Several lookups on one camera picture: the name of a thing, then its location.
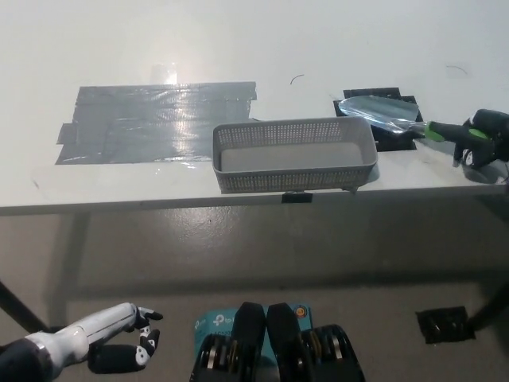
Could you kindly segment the white and black left hand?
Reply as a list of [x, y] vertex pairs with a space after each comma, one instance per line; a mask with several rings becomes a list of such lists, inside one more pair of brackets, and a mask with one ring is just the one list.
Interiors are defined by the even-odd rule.
[[[56, 379], [68, 366], [87, 362], [96, 374], [121, 374], [143, 370], [157, 349], [160, 332], [152, 321], [163, 315], [131, 302], [97, 311], [54, 333], [31, 333], [25, 339], [43, 352], [45, 370]], [[138, 331], [136, 345], [110, 345], [109, 340], [124, 332]]]

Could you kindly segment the white and black right hand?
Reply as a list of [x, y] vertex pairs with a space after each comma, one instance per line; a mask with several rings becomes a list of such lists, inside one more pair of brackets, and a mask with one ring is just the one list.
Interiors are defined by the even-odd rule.
[[479, 109], [460, 128], [453, 158], [474, 170], [496, 160], [508, 162], [508, 114]]

